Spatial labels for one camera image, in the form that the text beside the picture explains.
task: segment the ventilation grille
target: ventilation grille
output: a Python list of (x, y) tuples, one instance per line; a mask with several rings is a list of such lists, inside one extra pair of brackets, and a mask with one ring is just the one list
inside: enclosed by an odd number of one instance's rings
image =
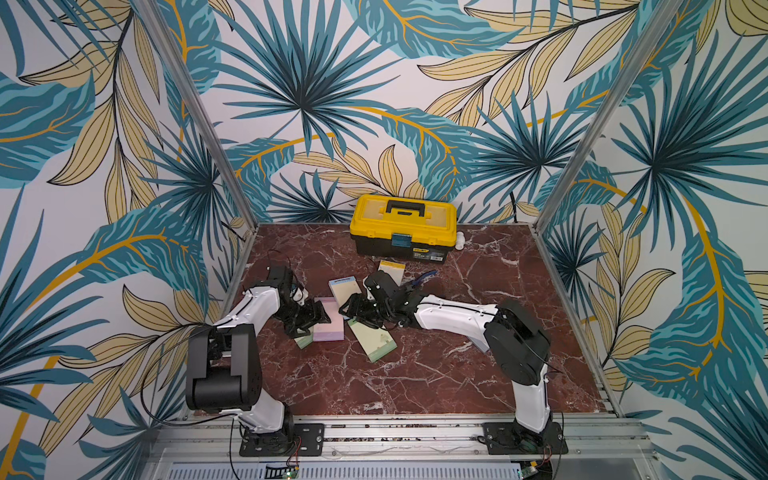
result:
[[(236, 463), (240, 480), (260, 480), (265, 468), (259, 463)], [(490, 480), (520, 479), (517, 463), (481, 462), (301, 462), (299, 478), (312, 480)], [(167, 480), (234, 480), (229, 463), (174, 463)]]

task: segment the red marble surface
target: red marble surface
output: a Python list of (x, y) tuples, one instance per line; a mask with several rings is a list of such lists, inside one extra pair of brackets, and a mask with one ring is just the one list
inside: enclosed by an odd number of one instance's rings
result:
[[(593, 377), (571, 331), (528, 226), (461, 226), (467, 247), (444, 265), (407, 262), (404, 280), (437, 269), (423, 290), (451, 300), (500, 303), (513, 297), (531, 309), (551, 335), (550, 376), (555, 411), (603, 409)], [(356, 253), (344, 225), (263, 225), (243, 285), (266, 277), (266, 252), (291, 267), (313, 296), (331, 296), (328, 281), (371, 273), (374, 262)], [(374, 259), (378, 265), (379, 258)], [(299, 350), (271, 319), (257, 338), (264, 387), (297, 415), (501, 413), (515, 409), (512, 386), (490, 352), (454, 333), (396, 329), (398, 348), (371, 363), (349, 326), (345, 339)]]

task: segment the tropical leaf wallpaper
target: tropical leaf wallpaper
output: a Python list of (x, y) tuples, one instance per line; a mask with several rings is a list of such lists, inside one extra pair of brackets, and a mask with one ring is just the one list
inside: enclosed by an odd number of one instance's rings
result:
[(768, 478), (766, 14), (683, 2), (545, 232), (672, 479)]
[(510, 221), (514, 197), (533, 221), (657, 3), (229, 0), (190, 72), (259, 221), (346, 222), (371, 193), (476, 223)]
[[(205, 91), (214, 10), (161, 9)], [(130, 2), (0, 19), (0, 478), (136, 478), (250, 231)]]

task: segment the toolbox handle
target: toolbox handle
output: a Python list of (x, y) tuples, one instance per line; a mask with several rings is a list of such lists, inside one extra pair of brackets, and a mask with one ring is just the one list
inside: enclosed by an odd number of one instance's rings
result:
[(399, 208), (403, 210), (416, 210), (419, 212), (420, 217), (424, 217), (425, 205), (418, 202), (404, 202), (402, 200), (389, 200), (386, 203), (386, 213), (392, 213), (392, 208)]

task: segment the mounting plate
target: mounting plate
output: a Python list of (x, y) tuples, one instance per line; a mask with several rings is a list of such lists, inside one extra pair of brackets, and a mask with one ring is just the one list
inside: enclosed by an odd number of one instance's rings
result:
[(568, 453), (563, 428), (550, 419), (541, 433), (533, 433), (517, 422), (482, 424), (489, 455), (536, 455)]
[[(323, 434), (325, 424), (297, 423), (294, 426), (296, 436), (301, 439), (299, 456), (319, 457), (323, 453)], [(284, 436), (280, 432), (248, 435), (240, 444), (241, 457), (280, 457), (296, 452), (298, 442), (281, 442)]]

